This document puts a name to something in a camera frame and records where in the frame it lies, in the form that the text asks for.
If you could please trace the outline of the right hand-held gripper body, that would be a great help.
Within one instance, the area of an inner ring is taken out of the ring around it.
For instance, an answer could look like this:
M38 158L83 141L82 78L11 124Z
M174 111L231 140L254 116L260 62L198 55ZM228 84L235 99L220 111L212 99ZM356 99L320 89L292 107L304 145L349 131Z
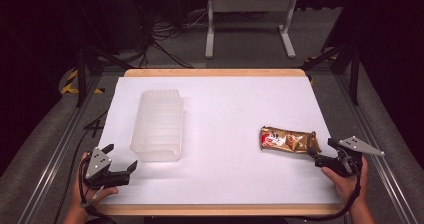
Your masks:
M363 154L385 155L384 151L371 146L356 136L337 141L341 148L336 150L336 157L319 154L319 157L314 161L316 167L328 167L344 178L354 176L361 171Z

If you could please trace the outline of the white table sheet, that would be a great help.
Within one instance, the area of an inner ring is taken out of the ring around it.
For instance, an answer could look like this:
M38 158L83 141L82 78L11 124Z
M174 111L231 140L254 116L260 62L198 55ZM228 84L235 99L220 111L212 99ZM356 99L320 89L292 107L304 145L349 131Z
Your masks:
M140 95L175 89L184 100L182 152L175 162L139 162L109 204L336 204L333 184L305 154L263 150L262 127L329 132L305 77L123 77L100 139L112 167L136 161L130 149Z

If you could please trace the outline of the metal floor rail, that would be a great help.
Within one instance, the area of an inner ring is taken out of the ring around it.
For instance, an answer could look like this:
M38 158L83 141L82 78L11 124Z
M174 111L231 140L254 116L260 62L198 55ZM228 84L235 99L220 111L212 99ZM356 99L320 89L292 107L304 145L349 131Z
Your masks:
M36 158L33 162L33 167L46 161L46 165L42 169L41 175L38 179L34 180L35 187L28 199L25 208L23 209L17 224L33 224L41 205L46 198L56 176L62 165L62 162L71 146L71 139L77 129L77 125L86 111L90 98L93 96L101 78L99 76L90 77L85 84L84 91L86 96L80 98L76 95L77 101L70 109L70 115L66 117L66 123L63 125L64 129L59 134L59 139L55 142L46 141L47 144L52 144L50 150L52 153L47 155L42 153L40 157Z
M377 224L424 224L424 169L412 156L370 81L359 78L358 103L354 104L346 78L337 76L335 80L359 136L385 152L383 157L367 158L368 203Z

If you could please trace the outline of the translucent plastic container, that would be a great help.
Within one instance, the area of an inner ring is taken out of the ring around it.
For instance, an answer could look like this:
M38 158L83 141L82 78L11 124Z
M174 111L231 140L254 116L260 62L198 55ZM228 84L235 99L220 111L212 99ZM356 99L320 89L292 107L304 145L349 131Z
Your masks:
M176 161L181 156L184 101L177 90L141 93L130 149L144 162Z

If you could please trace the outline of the person's left hand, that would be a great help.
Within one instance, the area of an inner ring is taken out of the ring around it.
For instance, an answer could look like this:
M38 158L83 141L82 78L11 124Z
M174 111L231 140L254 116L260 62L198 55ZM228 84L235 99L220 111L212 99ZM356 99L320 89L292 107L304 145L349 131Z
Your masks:
M83 161L87 158L88 153L84 152L79 166L77 168L77 173L74 181L74 185L72 188L72 201L71 201L71 207L69 208L70 211L73 213L80 213L87 216L87 212L81 207L81 192L85 195L85 198L88 201L92 202L92 205L94 207L98 207L98 205L107 197L111 195L115 195L119 193L119 190L117 187L109 187L104 188L100 193L97 193L96 189L90 189L87 187L81 180L80 180L80 167L83 164Z

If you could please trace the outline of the black tripod stand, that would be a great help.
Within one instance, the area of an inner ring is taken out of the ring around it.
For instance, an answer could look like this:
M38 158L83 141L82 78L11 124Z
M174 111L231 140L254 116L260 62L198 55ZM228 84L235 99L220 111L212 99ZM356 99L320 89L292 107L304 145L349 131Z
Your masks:
M335 56L336 59L331 67L331 72L336 75L342 75L347 67L350 67L349 78L349 96L352 102L357 105L357 88L359 79L359 51L354 44L343 44L341 46L325 51L317 57L309 57L301 66L303 71L309 70L318 64L329 60Z
M124 61L114 57L103 50L93 46L85 45L79 50L77 56L77 78L78 78L78 102L77 107L81 107L90 93L89 84L95 78L100 76L104 67L98 57L102 57L113 65L123 70L132 69L132 66Z

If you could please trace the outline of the white metal stand frame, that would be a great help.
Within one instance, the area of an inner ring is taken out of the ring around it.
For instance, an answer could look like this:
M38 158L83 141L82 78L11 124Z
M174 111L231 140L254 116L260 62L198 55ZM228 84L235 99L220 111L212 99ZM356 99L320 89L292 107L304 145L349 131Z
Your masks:
M236 12L283 12L284 23L278 26L287 56L295 58L296 53L291 43L288 30L294 14L297 0L208 0L208 30L205 46L205 57L211 59L214 53L214 14Z

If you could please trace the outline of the person's right hand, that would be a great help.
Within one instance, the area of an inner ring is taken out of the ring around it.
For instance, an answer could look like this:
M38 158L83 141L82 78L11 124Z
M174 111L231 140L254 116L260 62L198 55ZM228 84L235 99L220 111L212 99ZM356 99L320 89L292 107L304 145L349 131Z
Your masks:
M322 173L334 184L337 193L344 204L347 204L355 189L357 178L343 178L328 167L321 168ZM362 157L362 168L360 177L360 194L355 199L353 205L364 204L366 202L367 187L368 187L368 162L365 157Z

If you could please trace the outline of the yellow black floor tape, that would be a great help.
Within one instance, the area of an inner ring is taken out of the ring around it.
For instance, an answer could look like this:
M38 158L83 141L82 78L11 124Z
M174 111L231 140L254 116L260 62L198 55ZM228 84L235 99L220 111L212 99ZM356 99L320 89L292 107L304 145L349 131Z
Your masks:
M71 73L69 74L64 87L61 90L62 94L66 94L66 93L70 93L70 94L78 94L79 93L79 89L78 88L73 88L72 84L73 82L76 80L78 75L78 71L76 69L72 70Z

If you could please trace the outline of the gold snack packet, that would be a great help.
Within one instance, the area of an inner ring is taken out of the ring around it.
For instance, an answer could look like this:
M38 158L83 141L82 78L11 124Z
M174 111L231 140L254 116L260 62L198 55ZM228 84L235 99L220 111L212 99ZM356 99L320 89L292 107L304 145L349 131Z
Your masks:
M260 148L289 153L306 153L309 149L321 153L316 133L292 131L263 126L259 135Z

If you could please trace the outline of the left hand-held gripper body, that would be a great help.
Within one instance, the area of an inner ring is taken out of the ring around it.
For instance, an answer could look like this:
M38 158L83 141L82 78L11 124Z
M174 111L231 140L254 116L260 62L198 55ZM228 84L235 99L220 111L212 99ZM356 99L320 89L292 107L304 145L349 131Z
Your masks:
M102 153L100 148L95 147L89 155L88 166L83 168L83 182L93 189L128 185L130 175L126 174L126 170L110 171L111 163L112 159L108 154Z

